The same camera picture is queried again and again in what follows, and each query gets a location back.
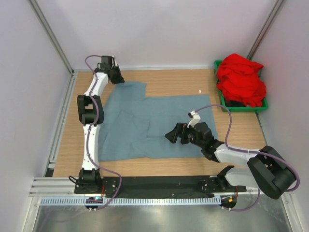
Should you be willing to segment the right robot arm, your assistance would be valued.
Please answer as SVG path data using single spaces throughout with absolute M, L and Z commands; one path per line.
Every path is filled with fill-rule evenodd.
M 246 150 L 228 146 L 214 138 L 205 122 L 194 126 L 177 123 L 172 131 L 165 134 L 165 138 L 173 144 L 180 138 L 182 145 L 199 147 L 208 160 L 229 163 L 217 175 L 217 184 L 222 191 L 245 186 L 260 189 L 268 197 L 278 199 L 290 191 L 291 186 L 299 186 L 298 174 L 274 148 L 265 146 Z

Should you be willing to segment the blue-grey t shirt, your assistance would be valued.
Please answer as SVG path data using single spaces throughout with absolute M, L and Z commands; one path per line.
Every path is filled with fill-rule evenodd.
M 178 122 L 189 122 L 189 112 L 210 105 L 209 95 L 146 97 L 145 90 L 138 81 L 115 86 L 99 131 L 99 161 L 202 157 L 199 147 L 172 144 L 165 134 Z

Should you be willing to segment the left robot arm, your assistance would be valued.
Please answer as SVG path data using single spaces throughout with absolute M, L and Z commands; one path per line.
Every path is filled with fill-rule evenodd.
M 103 189 L 98 160 L 98 137 L 105 114 L 101 94 L 109 82 L 124 83 L 114 56 L 89 55 L 85 63 L 93 74 L 87 91 L 77 96 L 79 121 L 84 131 L 84 156 L 74 192 L 77 194 L 99 193 Z

